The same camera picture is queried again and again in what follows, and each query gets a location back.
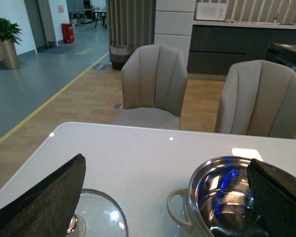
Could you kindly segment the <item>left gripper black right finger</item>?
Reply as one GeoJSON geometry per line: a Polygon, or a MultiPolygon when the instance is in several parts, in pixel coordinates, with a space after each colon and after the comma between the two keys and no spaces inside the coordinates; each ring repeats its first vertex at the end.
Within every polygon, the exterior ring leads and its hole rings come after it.
{"type": "Polygon", "coordinates": [[[247,175],[255,208],[271,237],[296,237],[296,177],[252,159],[247,175]]]}

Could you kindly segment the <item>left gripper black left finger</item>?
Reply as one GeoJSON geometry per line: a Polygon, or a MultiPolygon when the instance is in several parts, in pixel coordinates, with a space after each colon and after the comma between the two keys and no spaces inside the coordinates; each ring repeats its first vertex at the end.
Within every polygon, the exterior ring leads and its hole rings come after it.
{"type": "Polygon", "coordinates": [[[86,173],[81,154],[0,209],[0,237],[64,237],[86,173]]]}

